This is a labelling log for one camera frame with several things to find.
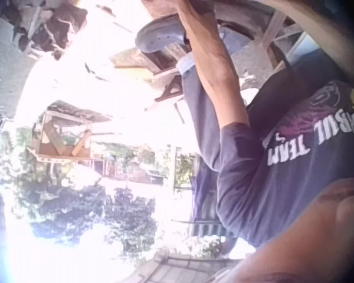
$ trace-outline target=gray pants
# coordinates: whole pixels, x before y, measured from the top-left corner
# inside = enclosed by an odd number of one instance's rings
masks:
[[[177,67],[202,158],[212,170],[219,172],[220,130],[214,106],[199,80],[191,55],[181,59]],[[331,80],[345,81],[345,78],[322,50],[307,54],[295,65],[272,75],[247,107],[250,125],[260,140],[267,139],[293,106]]]

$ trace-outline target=graphic print on shirt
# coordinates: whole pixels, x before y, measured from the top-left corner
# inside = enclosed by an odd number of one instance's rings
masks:
[[[354,89],[350,90],[331,82],[286,115],[267,149],[268,166],[309,154],[305,140],[321,145],[339,133],[354,135]]]

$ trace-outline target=gray shoe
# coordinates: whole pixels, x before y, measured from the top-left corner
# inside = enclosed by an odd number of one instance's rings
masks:
[[[185,34],[178,14],[175,14],[156,19],[145,25],[137,33],[135,44],[144,53],[152,53],[174,42],[187,44]]]
[[[231,27],[219,27],[219,34],[229,54],[233,54],[247,45],[251,39]],[[171,43],[189,44],[185,29],[178,14],[156,19],[145,25],[135,39],[136,46],[144,53],[152,53],[163,49]]]

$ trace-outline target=dark t-shirt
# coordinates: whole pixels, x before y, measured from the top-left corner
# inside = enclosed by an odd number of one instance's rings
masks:
[[[354,177],[354,89],[338,81],[319,89],[281,119],[266,148],[247,125],[224,127],[220,159],[219,218],[258,247],[326,186]]]

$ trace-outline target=green foliage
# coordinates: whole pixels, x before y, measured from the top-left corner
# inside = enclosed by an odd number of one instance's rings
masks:
[[[189,185],[193,175],[192,160],[189,156],[180,154],[176,164],[176,186]]]
[[[147,149],[142,149],[138,152],[137,161],[144,164],[155,164],[155,152]]]
[[[117,157],[125,158],[126,156],[135,155],[135,149],[125,144],[103,142],[98,142],[97,144],[104,145],[106,150],[110,154],[115,155]]]
[[[94,224],[109,227],[107,243],[120,241],[123,256],[141,260],[155,241],[156,222],[152,218],[155,200],[135,198],[130,190],[116,189],[114,196],[98,185],[75,190],[63,187],[71,164],[37,162],[29,151],[28,131],[1,136],[0,180],[14,196],[13,213],[27,221],[35,236],[53,239],[65,245],[79,243],[80,237]],[[128,161],[134,158],[127,151]]]
[[[129,189],[116,189],[114,199],[106,196],[104,223],[110,227],[107,243],[121,241],[123,254],[131,258],[149,251],[155,243],[156,221],[152,218],[155,200],[134,198]]]

